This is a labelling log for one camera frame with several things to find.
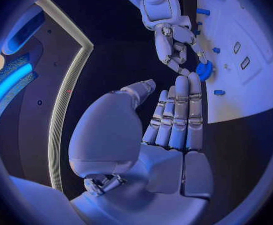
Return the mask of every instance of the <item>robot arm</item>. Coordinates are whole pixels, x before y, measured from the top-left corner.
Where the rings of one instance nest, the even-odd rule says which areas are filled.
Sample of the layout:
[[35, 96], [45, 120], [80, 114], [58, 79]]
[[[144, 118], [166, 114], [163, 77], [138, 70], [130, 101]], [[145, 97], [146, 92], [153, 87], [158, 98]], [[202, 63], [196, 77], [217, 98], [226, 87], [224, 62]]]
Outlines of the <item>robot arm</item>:
[[191, 22], [188, 16], [181, 15], [179, 0], [130, 0], [140, 9], [142, 21], [145, 27], [155, 31], [155, 48], [159, 60], [176, 73], [184, 76], [190, 74], [186, 68], [181, 68], [187, 59], [185, 44], [189, 44], [197, 54], [201, 68], [209, 66], [207, 76], [200, 76], [206, 80], [210, 74], [212, 65], [207, 60], [205, 52], [195, 35], [191, 32]]

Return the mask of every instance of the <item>dark floor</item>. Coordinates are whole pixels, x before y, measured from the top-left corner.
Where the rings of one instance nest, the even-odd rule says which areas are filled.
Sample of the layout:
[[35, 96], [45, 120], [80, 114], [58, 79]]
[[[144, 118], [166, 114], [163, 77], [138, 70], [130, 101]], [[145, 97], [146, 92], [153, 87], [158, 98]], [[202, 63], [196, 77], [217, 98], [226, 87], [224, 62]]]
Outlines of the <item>dark floor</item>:
[[[73, 199], [84, 187], [83, 180], [70, 169], [68, 146], [88, 106], [106, 92], [154, 79], [156, 91], [137, 110], [145, 130], [159, 92], [173, 85], [177, 75], [158, 60], [153, 32], [144, 28], [140, 12], [127, 0], [53, 1], [94, 43], [94, 51], [73, 91], [61, 140], [63, 189], [67, 197]], [[184, 1], [184, 12], [194, 21], [196, 0]], [[187, 56], [186, 66], [193, 71], [197, 64], [195, 55], [189, 50]], [[263, 173], [273, 152], [273, 109], [242, 119], [206, 124], [206, 95], [203, 101], [204, 152], [212, 168], [215, 191], [202, 224], [210, 225], [231, 212]]]

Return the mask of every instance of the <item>blue light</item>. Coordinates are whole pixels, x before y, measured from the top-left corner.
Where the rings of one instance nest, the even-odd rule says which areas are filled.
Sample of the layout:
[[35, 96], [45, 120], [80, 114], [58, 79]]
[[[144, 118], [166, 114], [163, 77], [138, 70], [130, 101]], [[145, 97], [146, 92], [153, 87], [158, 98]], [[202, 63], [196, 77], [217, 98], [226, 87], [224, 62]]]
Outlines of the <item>blue light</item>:
[[24, 78], [32, 70], [33, 70], [33, 66], [30, 63], [27, 63], [26, 65], [18, 68], [11, 75], [9, 75], [4, 81], [2, 81], [0, 84], [0, 100], [14, 85], [16, 85], [22, 78]]

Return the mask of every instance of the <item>white panel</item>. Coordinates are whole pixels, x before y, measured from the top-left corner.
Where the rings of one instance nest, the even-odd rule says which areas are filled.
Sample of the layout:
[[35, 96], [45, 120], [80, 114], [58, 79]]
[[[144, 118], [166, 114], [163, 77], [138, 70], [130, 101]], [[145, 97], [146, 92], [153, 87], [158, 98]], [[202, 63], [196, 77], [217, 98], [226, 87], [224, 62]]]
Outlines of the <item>white panel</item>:
[[[237, 0], [197, 0], [210, 16], [197, 15], [197, 39], [215, 72], [206, 81], [208, 123], [238, 119], [273, 108], [273, 48], [255, 18]], [[240, 43], [235, 54], [234, 46]], [[220, 53], [212, 49], [220, 48]], [[249, 64], [241, 63], [248, 57]], [[225, 95], [214, 95], [224, 90]]]

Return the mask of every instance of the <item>blue knob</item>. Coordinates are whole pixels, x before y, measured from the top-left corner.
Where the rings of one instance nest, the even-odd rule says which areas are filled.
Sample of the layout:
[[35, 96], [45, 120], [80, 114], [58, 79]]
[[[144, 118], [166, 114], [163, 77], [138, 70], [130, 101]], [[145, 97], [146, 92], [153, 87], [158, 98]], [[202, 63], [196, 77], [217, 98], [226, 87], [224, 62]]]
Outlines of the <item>blue knob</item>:
[[201, 8], [197, 8], [197, 13], [198, 14], [205, 14], [207, 16], [211, 15], [211, 11], [210, 10], [201, 9]]
[[224, 95], [226, 92], [223, 90], [214, 90], [213, 94], [217, 95], [217, 96], [222, 96]]
[[219, 54], [219, 53], [220, 53], [220, 48], [214, 47], [212, 50], [213, 50], [213, 52], [216, 53], [216, 54]]
[[199, 75], [201, 82], [204, 82], [205, 80], [210, 78], [212, 72], [213, 64], [209, 60], [207, 61], [207, 64], [203, 64], [200, 62], [196, 68], [196, 73]]

